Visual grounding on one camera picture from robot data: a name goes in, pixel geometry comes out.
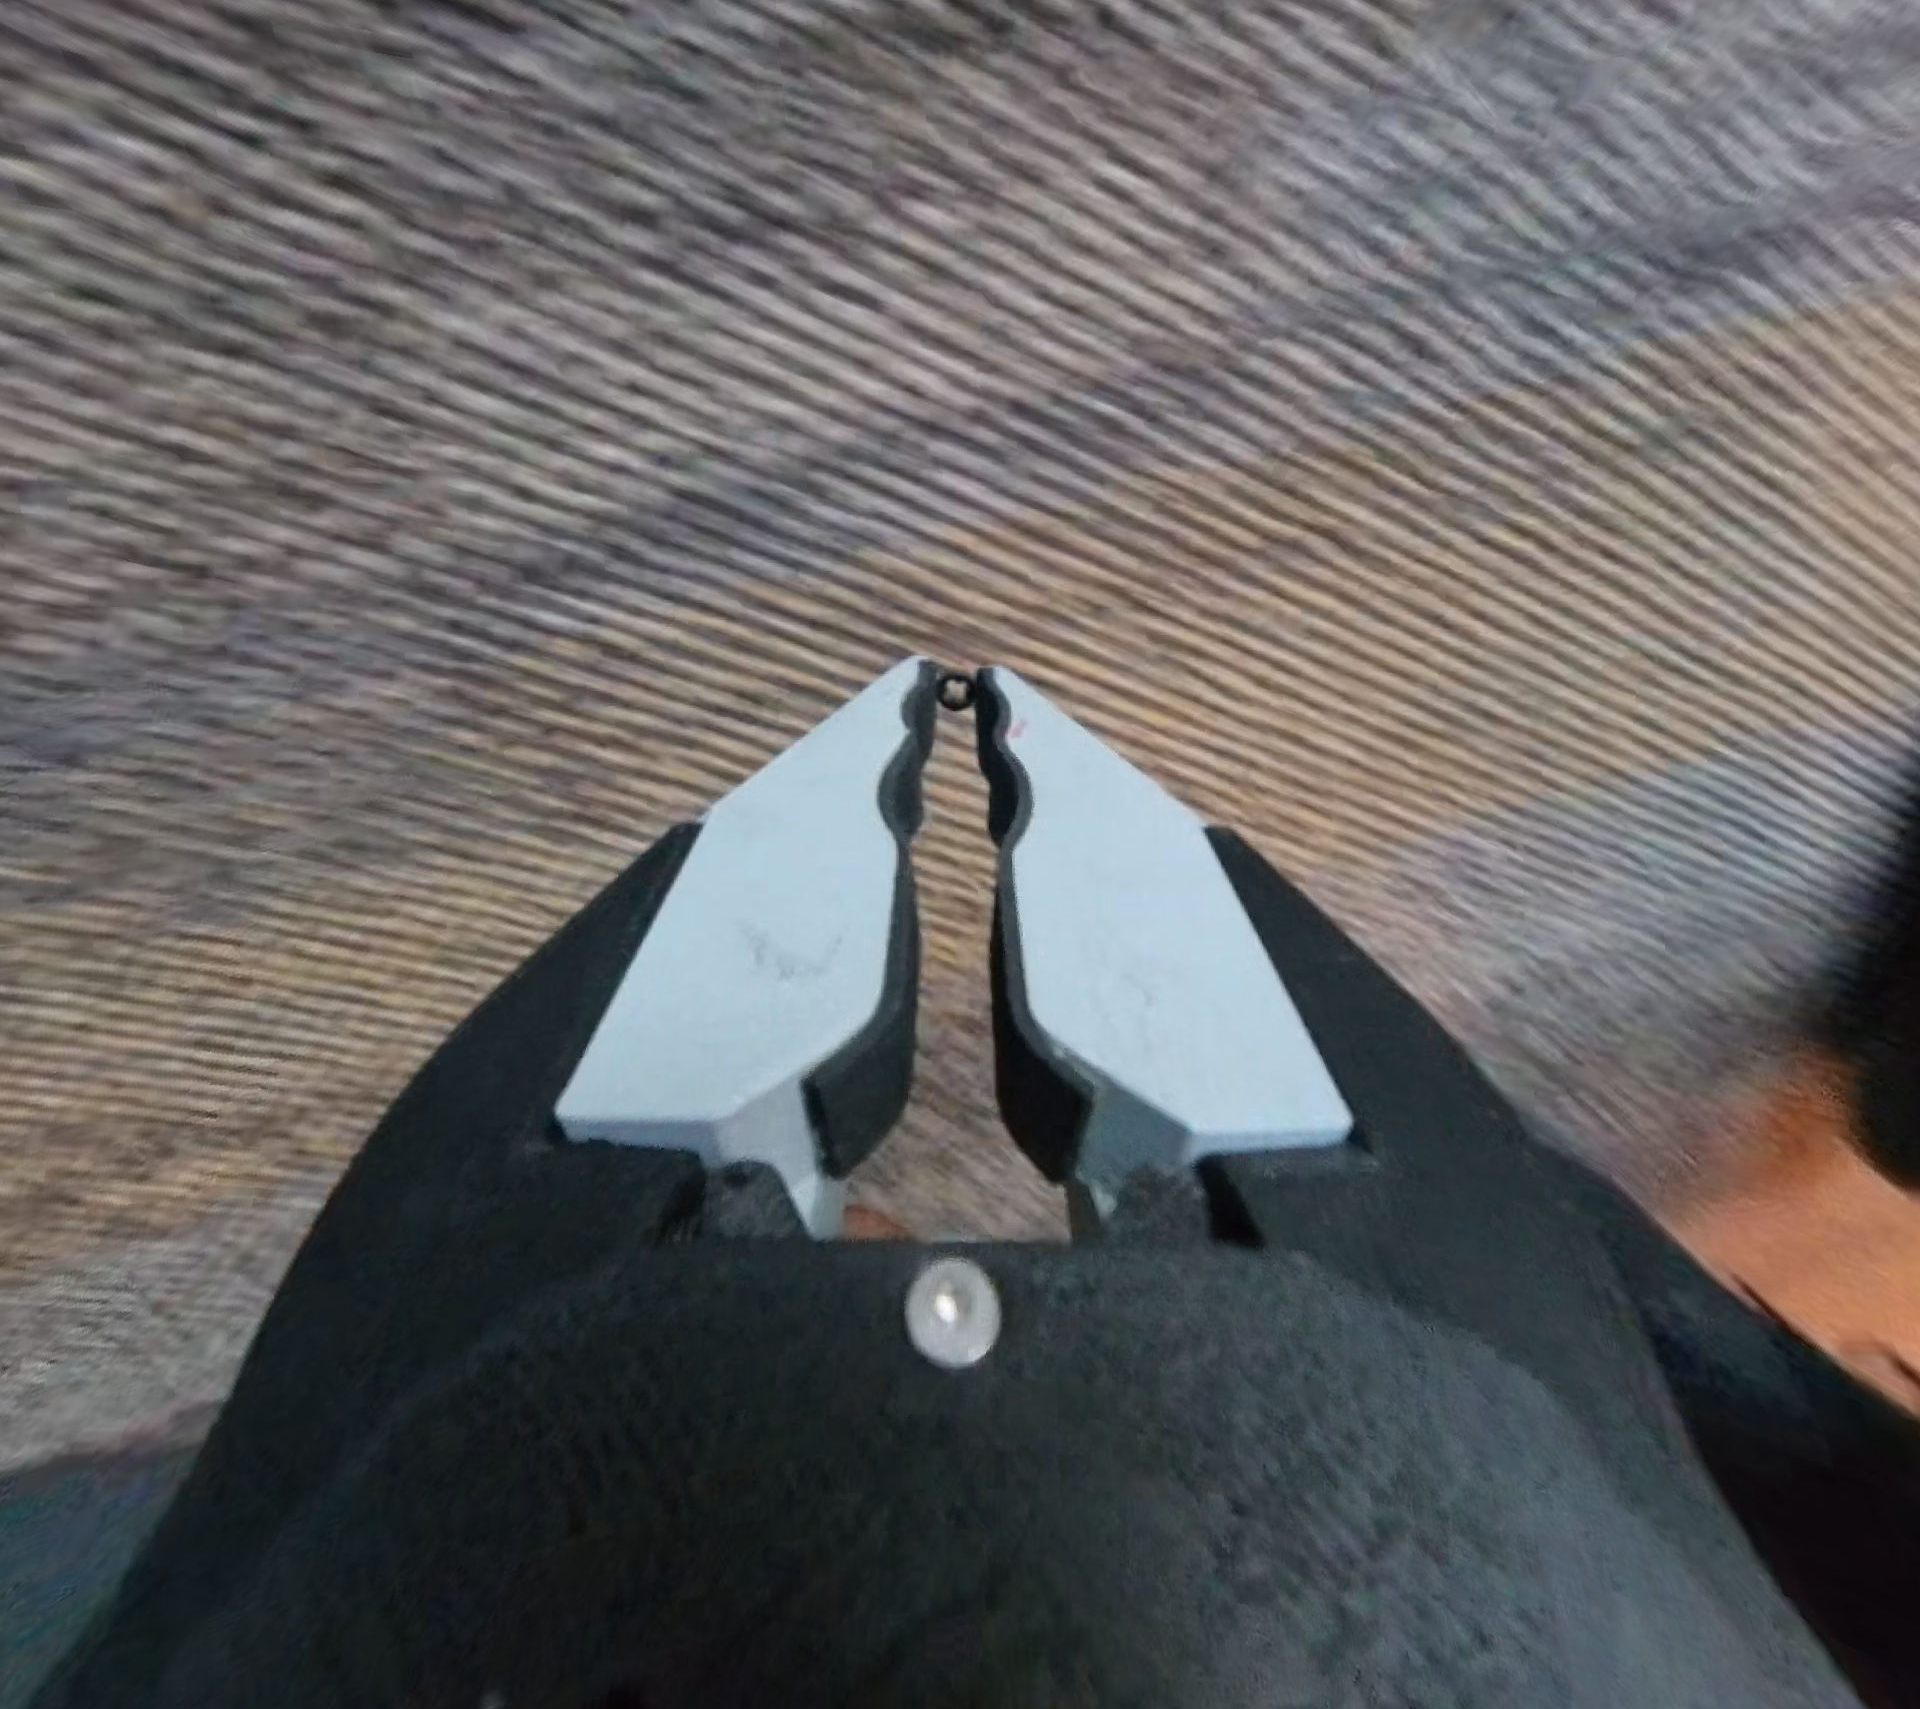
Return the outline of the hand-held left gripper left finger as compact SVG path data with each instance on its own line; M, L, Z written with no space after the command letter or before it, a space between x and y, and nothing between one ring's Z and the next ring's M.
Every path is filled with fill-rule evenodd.
M704 810L556 1100L566 1141L769 1168L842 1233L914 1072L939 705L909 656Z

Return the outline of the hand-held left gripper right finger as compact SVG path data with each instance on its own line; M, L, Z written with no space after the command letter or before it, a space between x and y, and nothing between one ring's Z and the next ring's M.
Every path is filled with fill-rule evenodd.
M1008 669L975 673L973 709L996 1100L1071 1224L1143 1175L1348 1152L1355 1112L1209 825Z

